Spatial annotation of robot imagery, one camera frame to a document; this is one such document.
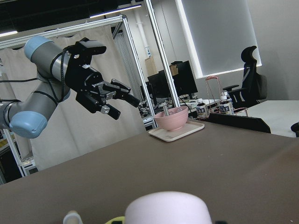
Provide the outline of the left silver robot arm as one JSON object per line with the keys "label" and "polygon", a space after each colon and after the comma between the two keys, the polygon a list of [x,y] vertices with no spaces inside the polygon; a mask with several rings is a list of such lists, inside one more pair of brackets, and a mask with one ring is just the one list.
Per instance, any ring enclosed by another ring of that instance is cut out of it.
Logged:
{"label": "left silver robot arm", "polygon": [[90,66],[92,56],[105,51],[103,44],[87,38],[65,48],[43,36],[30,38],[24,53],[37,67],[39,85],[25,101],[0,102],[0,127],[27,139],[38,137],[58,104],[66,100],[71,91],[76,92],[76,101],[89,112],[101,112],[113,119],[119,118],[120,111],[108,100],[121,99],[137,107],[140,101],[130,93],[128,86],[116,79],[106,82],[102,74]]}

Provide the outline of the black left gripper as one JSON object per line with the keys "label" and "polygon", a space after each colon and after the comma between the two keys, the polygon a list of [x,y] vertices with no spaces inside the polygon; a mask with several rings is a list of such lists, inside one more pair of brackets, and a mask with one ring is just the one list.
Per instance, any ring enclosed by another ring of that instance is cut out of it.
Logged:
{"label": "black left gripper", "polygon": [[140,103],[130,87],[115,78],[110,83],[104,81],[101,73],[79,56],[71,54],[64,80],[77,93],[76,100],[91,113],[101,112],[117,120],[121,112],[107,103],[109,99],[121,99],[134,107]]}

